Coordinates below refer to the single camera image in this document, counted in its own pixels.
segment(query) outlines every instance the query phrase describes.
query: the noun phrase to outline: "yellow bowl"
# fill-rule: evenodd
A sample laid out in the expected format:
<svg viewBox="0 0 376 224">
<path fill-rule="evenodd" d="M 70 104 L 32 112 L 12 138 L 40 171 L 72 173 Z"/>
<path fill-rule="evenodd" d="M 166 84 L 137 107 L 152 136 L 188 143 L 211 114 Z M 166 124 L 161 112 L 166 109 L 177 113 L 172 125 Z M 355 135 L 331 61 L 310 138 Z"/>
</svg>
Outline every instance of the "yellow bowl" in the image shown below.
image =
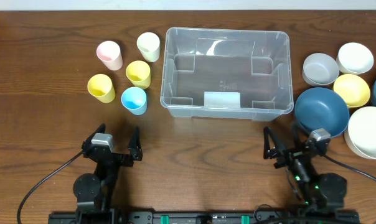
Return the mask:
<svg viewBox="0 0 376 224">
<path fill-rule="evenodd" d="M 333 91 L 343 98 L 348 108 L 363 106 L 370 98 L 367 82 L 353 74 L 339 76 L 333 84 Z"/>
</svg>

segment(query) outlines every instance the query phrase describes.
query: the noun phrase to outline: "wood grain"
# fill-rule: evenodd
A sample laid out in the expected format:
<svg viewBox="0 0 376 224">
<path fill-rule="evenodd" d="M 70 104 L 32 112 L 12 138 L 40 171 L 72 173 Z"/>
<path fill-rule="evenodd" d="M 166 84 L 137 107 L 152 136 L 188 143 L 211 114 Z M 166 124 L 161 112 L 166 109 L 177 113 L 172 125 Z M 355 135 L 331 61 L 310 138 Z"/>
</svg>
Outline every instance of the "wood grain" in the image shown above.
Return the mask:
<svg viewBox="0 0 376 224">
<path fill-rule="evenodd" d="M 293 115 L 271 123 L 239 119 L 175 119 L 159 103 L 162 59 L 151 64 L 148 111 L 134 116 L 119 101 L 131 86 L 126 65 L 142 60 L 136 38 L 155 32 L 164 45 L 170 27 L 281 30 L 290 37 L 294 97 L 308 89 L 304 59 L 314 52 L 333 57 L 346 42 L 360 42 L 375 65 L 362 77 L 376 79 L 376 11 L 68 11 L 0 12 L 0 223 L 16 223 L 17 207 L 39 180 L 69 160 L 100 124 L 125 151 L 135 126 L 141 128 L 144 157 L 121 171 L 113 204 L 126 209 L 254 210 L 297 201 L 284 170 L 262 159 L 262 128 L 290 138 Z M 97 59 L 103 40 L 117 40 L 125 65 L 112 72 Z M 100 103 L 87 92 L 88 79 L 109 75 L 116 100 Z M 342 137 L 329 155 L 376 176 L 376 161 L 356 156 Z M 336 172 L 349 182 L 345 204 L 361 221 L 376 219 L 376 183 L 317 158 L 320 173 Z M 93 172 L 78 158 L 44 183 L 22 211 L 24 223 L 47 223 L 54 210 L 73 211 L 75 179 Z"/>
</svg>

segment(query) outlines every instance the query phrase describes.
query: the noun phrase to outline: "transparent container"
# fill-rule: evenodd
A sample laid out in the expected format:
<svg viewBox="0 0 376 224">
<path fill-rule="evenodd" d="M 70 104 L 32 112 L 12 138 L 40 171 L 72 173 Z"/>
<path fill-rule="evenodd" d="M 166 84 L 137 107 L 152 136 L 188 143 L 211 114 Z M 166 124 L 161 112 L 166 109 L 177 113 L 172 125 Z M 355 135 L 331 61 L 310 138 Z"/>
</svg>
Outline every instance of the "transparent container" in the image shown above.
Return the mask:
<svg viewBox="0 0 376 224">
<path fill-rule="evenodd" d="M 161 104 L 175 117 L 271 121 L 293 110 L 284 32 L 173 27 L 163 66 Z"/>
</svg>

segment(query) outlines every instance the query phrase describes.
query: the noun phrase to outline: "black wire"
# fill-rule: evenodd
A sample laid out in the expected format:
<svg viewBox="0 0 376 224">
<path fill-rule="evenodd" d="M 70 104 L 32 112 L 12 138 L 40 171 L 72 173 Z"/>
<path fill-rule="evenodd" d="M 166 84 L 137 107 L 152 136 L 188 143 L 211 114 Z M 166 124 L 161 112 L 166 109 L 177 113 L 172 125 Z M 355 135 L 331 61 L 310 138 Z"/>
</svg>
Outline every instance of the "black wire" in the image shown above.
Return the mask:
<svg viewBox="0 0 376 224">
<path fill-rule="evenodd" d="M 285 171 L 286 171 L 286 178 L 288 178 L 289 185 L 292 188 L 294 195 L 296 196 L 298 200 L 302 200 L 300 197 L 299 191 L 294 187 L 292 182 L 290 182 L 290 171 L 288 169 L 285 169 Z"/>
<path fill-rule="evenodd" d="M 336 164 L 339 165 L 339 166 L 342 166 L 342 167 L 347 168 L 347 169 L 349 169 L 349 170 L 351 170 L 351 171 L 354 171 L 354 172 L 357 172 L 357 173 L 359 173 L 359 174 L 362 174 L 362 175 L 364 175 L 364 176 L 366 176 L 366 177 L 368 177 L 368 178 L 370 178 L 370 179 L 376 181 L 376 177 L 374 177 L 374 176 L 372 176 L 372 175 L 370 175 L 370 174 L 367 174 L 366 172 L 363 172 L 363 171 L 358 170 L 358 169 L 356 169 L 356 168 L 354 168 L 354 167 L 351 167 L 351 166 L 345 165 L 345 164 L 343 164 L 343 163 L 341 163 L 341 162 L 339 162 L 339 161 L 336 161 L 336 160 L 330 158 L 330 157 L 327 156 L 327 155 L 323 155 L 323 156 L 324 156 L 326 159 L 328 159 L 329 161 L 334 162 L 334 163 L 336 163 Z"/>
<path fill-rule="evenodd" d="M 268 204 L 261 204 L 261 205 L 257 206 L 257 208 L 255 209 L 255 211 L 253 212 L 253 217 L 255 217 L 255 220 L 256 220 L 256 221 L 258 221 L 258 219 L 257 219 L 257 210 L 258 210 L 261 206 L 268 206 L 268 207 L 272 208 L 272 206 L 271 206 L 271 205 L 268 205 Z"/>
<path fill-rule="evenodd" d="M 67 165 L 69 165 L 71 162 L 73 162 L 75 159 L 77 159 L 80 155 L 82 155 L 82 152 L 79 152 L 76 156 L 74 156 L 73 158 L 71 158 L 68 162 L 66 162 L 64 165 L 62 165 L 61 167 L 59 167 L 58 169 L 56 169 L 55 171 L 53 171 L 51 174 L 49 174 L 47 177 L 44 177 L 44 179 L 42 179 L 38 184 L 36 184 L 36 186 L 34 186 L 32 188 L 31 191 L 29 191 L 26 196 L 24 197 L 24 199 L 22 200 L 21 204 L 19 205 L 19 208 L 18 208 L 18 212 L 17 212 L 17 215 L 16 215 L 16 219 L 18 221 L 18 224 L 22 224 L 21 222 L 21 211 L 22 211 L 22 207 L 24 206 L 27 198 L 33 193 L 33 191 L 35 189 L 37 189 L 41 184 L 43 184 L 46 180 L 50 179 L 54 174 L 56 174 L 57 172 L 59 172 L 60 170 L 62 170 L 63 168 L 65 168 Z"/>
<path fill-rule="evenodd" d="M 266 224 L 266 223 L 283 223 L 287 221 L 299 221 L 299 222 L 321 222 L 330 224 L 353 224 L 352 222 L 336 220 L 333 218 L 317 218 L 317 217 L 285 217 L 285 218 L 273 218 L 268 220 L 263 220 L 257 222 L 256 224 Z"/>
</svg>

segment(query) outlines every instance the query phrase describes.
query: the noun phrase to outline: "plastic cup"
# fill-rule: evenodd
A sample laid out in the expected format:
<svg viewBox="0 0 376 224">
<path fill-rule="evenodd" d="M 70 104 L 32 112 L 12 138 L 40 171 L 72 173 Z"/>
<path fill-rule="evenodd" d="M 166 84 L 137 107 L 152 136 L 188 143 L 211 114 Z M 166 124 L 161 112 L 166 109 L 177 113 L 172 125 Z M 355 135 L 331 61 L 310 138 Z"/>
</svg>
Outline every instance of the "plastic cup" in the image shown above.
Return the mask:
<svg viewBox="0 0 376 224">
<path fill-rule="evenodd" d="M 343 74 L 359 75 L 372 68 L 374 56 L 366 46 L 359 43 L 348 43 L 340 48 L 336 62 Z"/>
<path fill-rule="evenodd" d="M 309 85 L 328 85 L 339 76 L 339 66 L 331 56 L 315 53 L 304 61 L 302 76 Z"/>
<path fill-rule="evenodd" d="M 352 74 L 339 76 L 333 84 L 333 91 L 343 98 L 348 108 L 363 106 L 370 98 L 370 89 L 367 82 Z"/>
<path fill-rule="evenodd" d="M 104 74 L 91 77 L 87 83 L 88 92 L 102 103 L 110 103 L 115 99 L 115 89 L 112 80 Z"/>
<path fill-rule="evenodd" d="M 146 62 L 131 62 L 126 68 L 126 76 L 136 87 L 146 89 L 151 84 L 151 68 Z"/>
<path fill-rule="evenodd" d="M 151 32 L 141 34 L 137 39 L 137 47 L 145 60 L 155 62 L 161 53 L 161 40 Z"/>
<path fill-rule="evenodd" d="M 135 115 L 145 113 L 147 108 L 146 93 L 138 87 L 130 87 L 121 95 L 121 104 Z"/>
<path fill-rule="evenodd" d="M 113 41 L 102 42 L 96 48 L 96 56 L 112 71 L 119 70 L 123 66 L 120 47 Z"/>
</svg>

